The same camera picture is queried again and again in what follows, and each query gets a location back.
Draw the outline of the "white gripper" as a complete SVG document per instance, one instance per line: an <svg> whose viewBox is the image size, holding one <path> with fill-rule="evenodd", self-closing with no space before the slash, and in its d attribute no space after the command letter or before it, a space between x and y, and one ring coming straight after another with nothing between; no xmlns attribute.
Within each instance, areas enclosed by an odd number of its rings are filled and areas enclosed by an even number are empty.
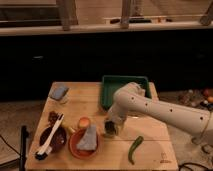
<svg viewBox="0 0 213 171"><path fill-rule="evenodd" d="M118 127L118 132L123 129L124 123L127 119L127 111L118 107L111 107L108 111L106 121L112 121Z"/></svg>

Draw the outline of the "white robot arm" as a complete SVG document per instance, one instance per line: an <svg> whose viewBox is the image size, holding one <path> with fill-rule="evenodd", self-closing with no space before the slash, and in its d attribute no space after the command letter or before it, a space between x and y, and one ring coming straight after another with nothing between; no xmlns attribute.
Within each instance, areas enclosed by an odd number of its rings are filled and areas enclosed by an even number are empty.
<svg viewBox="0 0 213 171"><path fill-rule="evenodd" d="M213 112L150 99L140 95L142 88L130 82L113 95L109 120L122 125L130 111L146 114L172 125L213 146Z"/></svg>

